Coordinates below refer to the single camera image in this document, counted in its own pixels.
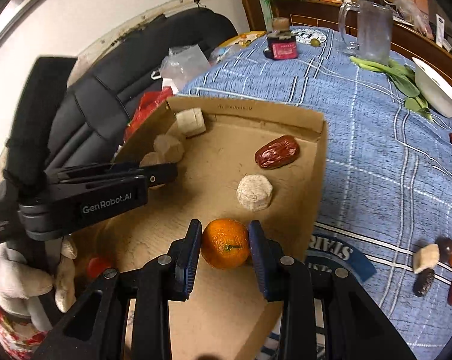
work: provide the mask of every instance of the mandarin orange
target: mandarin orange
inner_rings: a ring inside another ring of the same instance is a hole
[[[206,226],[201,255],[210,266],[236,268],[249,257],[248,229],[234,219],[215,219]]]

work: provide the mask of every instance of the red floral clothing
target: red floral clothing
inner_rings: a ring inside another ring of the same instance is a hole
[[[0,307],[0,344],[15,360],[29,360],[46,337],[31,322],[15,322]]]

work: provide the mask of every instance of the silver bolt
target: silver bolt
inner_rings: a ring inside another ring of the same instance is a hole
[[[162,256],[158,257],[158,263],[160,263],[162,266],[168,265],[172,260],[173,259],[167,254],[163,254]]]
[[[294,258],[292,258],[291,256],[283,256],[279,259],[279,261],[284,266],[291,266],[294,264]]]
[[[348,277],[348,271],[344,268],[336,268],[335,275],[338,276],[338,278],[347,278]]]
[[[105,279],[112,279],[117,275],[117,270],[114,268],[108,268],[103,272],[103,277]]]

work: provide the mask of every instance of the glass mug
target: glass mug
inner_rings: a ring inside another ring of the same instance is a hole
[[[357,12],[357,43],[345,39],[349,10]],[[338,26],[347,54],[388,65],[393,31],[393,13],[390,9],[367,0],[343,3],[339,9]]]

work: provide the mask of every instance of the red bottle label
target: red bottle label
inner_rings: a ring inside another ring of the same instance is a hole
[[[274,59],[291,59],[297,58],[296,42],[273,43]]]

